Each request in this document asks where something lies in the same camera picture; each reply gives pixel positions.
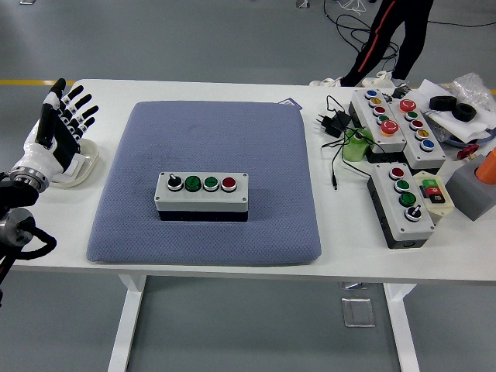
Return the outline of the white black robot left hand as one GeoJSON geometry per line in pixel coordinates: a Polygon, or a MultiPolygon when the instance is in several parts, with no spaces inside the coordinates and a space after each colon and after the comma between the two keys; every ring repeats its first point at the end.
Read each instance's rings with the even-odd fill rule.
{"type": "Polygon", "coordinates": [[[46,188],[54,177],[67,171],[80,151],[80,141],[95,122],[97,105],[78,85],[64,94],[67,82],[58,79],[45,97],[40,118],[24,142],[24,154],[10,177],[33,178],[46,188]]]}

